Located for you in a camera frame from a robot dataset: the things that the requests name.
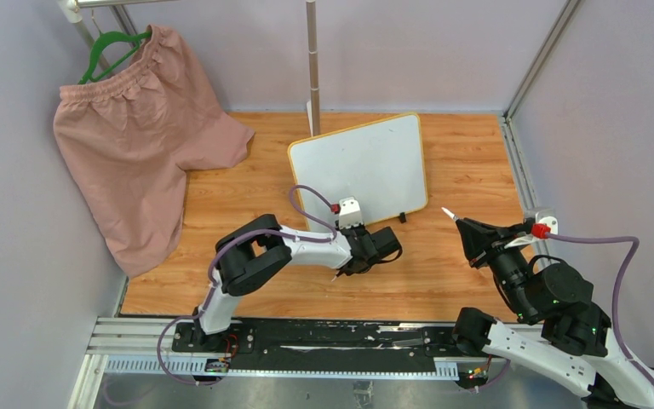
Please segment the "yellow framed whiteboard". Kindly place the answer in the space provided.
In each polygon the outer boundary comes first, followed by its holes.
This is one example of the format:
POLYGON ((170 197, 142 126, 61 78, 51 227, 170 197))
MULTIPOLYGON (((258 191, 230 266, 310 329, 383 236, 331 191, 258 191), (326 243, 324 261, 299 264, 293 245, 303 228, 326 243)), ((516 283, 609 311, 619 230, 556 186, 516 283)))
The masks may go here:
POLYGON ((367 225, 427 206, 421 120, 413 112, 295 141, 287 157, 295 183, 332 204, 355 198, 367 225))

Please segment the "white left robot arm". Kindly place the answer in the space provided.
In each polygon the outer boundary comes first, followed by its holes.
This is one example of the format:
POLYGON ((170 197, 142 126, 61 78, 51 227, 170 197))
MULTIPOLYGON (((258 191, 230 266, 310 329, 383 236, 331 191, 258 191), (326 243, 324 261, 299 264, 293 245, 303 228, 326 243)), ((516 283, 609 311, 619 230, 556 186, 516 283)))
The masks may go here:
POLYGON ((316 266, 336 276, 364 274, 402 255, 391 228, 374 233, 364 226, 329 228, 326 233, 289 228, 274 214, 263 214, 220 239, 208 267, 211 288, 195 309, 192 344, 220 350, 241 299, 262 288, 288 266, 316 266))

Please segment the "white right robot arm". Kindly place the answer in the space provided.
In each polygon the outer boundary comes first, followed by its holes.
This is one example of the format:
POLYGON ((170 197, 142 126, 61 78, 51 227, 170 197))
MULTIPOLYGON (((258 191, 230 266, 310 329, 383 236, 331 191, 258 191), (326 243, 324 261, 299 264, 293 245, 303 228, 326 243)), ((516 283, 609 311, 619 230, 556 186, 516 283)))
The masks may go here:
POLYGON ((457 352, 496 355, 529 368, 570 390, 589 408, 654 408, 654 367, 624 342, 617 315, 622 279, 640 245, 636 237, 565 236, 552 216, 526 217, 508 227, 452 219, 469 265, 491 271, 520 324, 542 327, 535 341, 477 308, 462 308, 451 334, 457 352), (616 277, 609 314, 594 302, 593 284, 567 261, 550 256, 549 264, 536 271, 540 257, 525 259, 524 247, 546 239, 631 245, 616 277))

